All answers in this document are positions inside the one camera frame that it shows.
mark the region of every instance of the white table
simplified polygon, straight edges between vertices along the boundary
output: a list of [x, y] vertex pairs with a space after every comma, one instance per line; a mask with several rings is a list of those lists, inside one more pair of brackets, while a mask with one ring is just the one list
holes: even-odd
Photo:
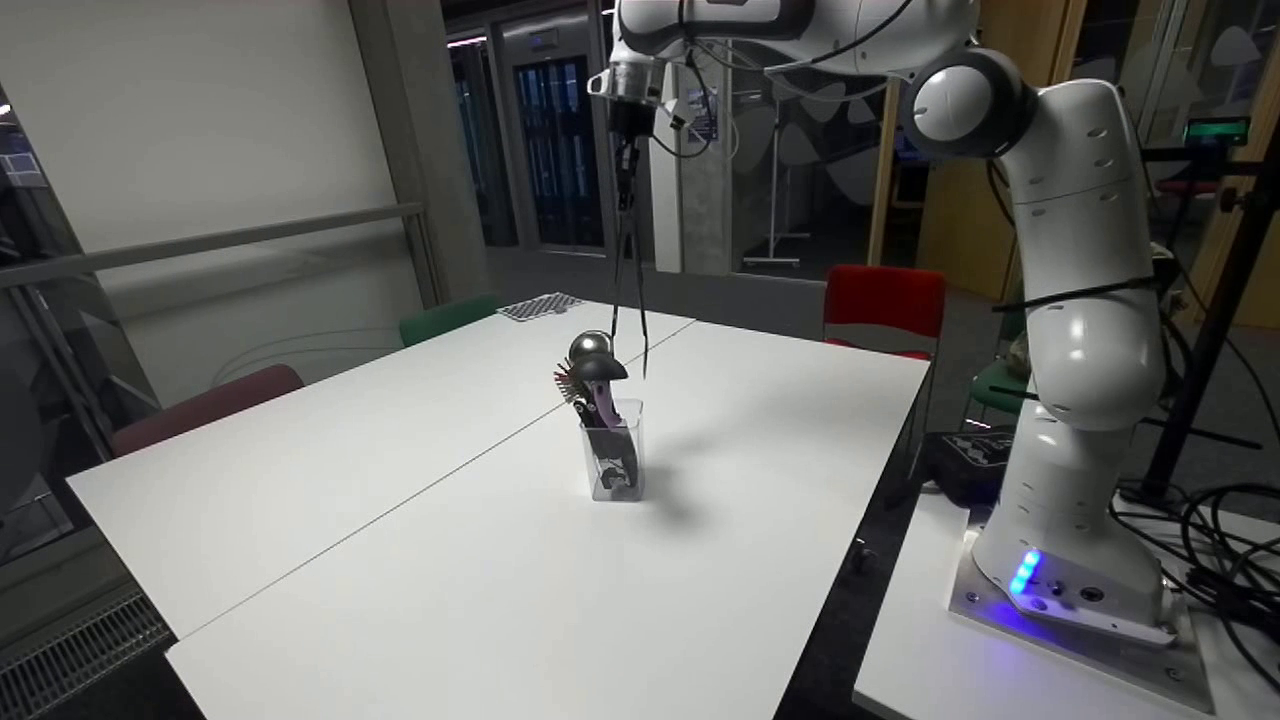
[[[653, 344], [688, 318], [649, 315]], [[73, 479], [177, 637], [233, 611], [561, 407], [553, 366], [604, 304], [490, 315]], [[638, 310], [621, 354], [641, 354]]]
[[209, 716], [773, 716], [925, 364], [692, 322], [645, 385], [645, 505], [545, 414], [172, 649]]
[[[864, 699], [917, 720], [1199, 720], [1183, 703], [951, 616], [947, 598], [966, 529], [967, 511], [945, 495], [922, 495], [856, 676]], [[1197, 621], [1197, 637], [1215, 716], [1280, 716], [1276, 692], [1253, 676], [1215, 621]]]

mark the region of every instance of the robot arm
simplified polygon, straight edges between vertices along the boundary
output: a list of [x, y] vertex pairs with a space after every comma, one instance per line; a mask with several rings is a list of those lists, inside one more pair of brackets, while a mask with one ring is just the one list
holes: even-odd
[[976, 562], [1026, 611], [1166, 643], [1160, 568], [1110, 514], [1166, 380], [1140, 151], [1111, 85], [1036, 93], [1000, 50], [967, 48], [972, 27], [976, 0], [616, 0], [621, 38], [588, 93], [614, 101], [621, 177], [653, 126], [659, 69], [698, 38], [766, 43], [794, 56], [790, 69], [912, 80], [922, 146], [996, 159], [1012, 188], [1041, 400], [1020, 410]]

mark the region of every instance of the chair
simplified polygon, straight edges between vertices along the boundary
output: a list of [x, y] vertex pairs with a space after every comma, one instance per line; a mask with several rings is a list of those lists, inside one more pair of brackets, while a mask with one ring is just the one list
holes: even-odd
[[867, 327], [900, 327], [932, 341], [932, 354], [909, 352], [909, 354], [932, 359], [932, 366], [925, 376], [925, 400], [912, 410], [917, 418], [909, 432], [909, 448], [912, 448], [909, 479], [904, 479], [904, 491], [890, 495], [890, 508], [895, 508], [912, 489], [912, 470], [930, 432], [930, 405], [932, 405], [932, 376], [940, 359], [945, 315], [947, 315], [947, 280], [940, 271], [867, 266], [867, 264], [836, 264], [829, 271], [829, 291], [826, 291], [829, 327], [867, 322]]
[[402, 344], [406, 349], [423, 344], [434, 337], [478, 322], [480, 315], [492, 315], [492, 310], [495, 310], [492, 294], [429, 307], [423, 315], [402, 318]]
[[236, 410], [257, 407], [266, 400], [288, 395], [297, 388], [303, 388], [297, 366], [288, 366], [288, 364], [260, 366], [252, 376], [241, 376], [233, 385], [222, 385], [222, 388], [202, 392], [192, 400], [179, 400], [149, 418], [136, 418], [136, 424], [113, 432], [113, 453], [128, 455], [128, 453], [151, 448], [161, 441], [183, 435], [192, 427], [236, 414]]

